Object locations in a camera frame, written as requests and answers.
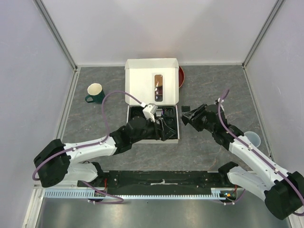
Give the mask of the black comb guard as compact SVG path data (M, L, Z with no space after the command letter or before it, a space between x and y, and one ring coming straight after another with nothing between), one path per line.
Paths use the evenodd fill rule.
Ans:
M181 107L181 111L182 111L183 113L189 112L189 111L190 111L190 106L186 106L186 105L182 106L182 107Z

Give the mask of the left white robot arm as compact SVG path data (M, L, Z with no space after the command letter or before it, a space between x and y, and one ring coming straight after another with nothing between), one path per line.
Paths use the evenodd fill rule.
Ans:
M136 116L126 125L109 135L78 143L62 143L52 140L34 159L36 169L32 179L49 188L62 181L85 181L94 187L104 182L104 175L97 162L84 162L96 157L112 156L126 152L141 140L171 140L178 130L159 117L154 122Z

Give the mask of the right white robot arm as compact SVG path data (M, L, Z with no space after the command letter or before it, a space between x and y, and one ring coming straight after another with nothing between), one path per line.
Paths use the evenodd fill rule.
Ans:
M182 122L195 130L207 130L215 142L244 161L254 171L245 171L229 162L222 166L218 183L223 187L238 185L259 197L267 209L283 220L304 205L304 177L280 167L264 155L245 134L227 122L223 109L216 104L203 104L183 113Z

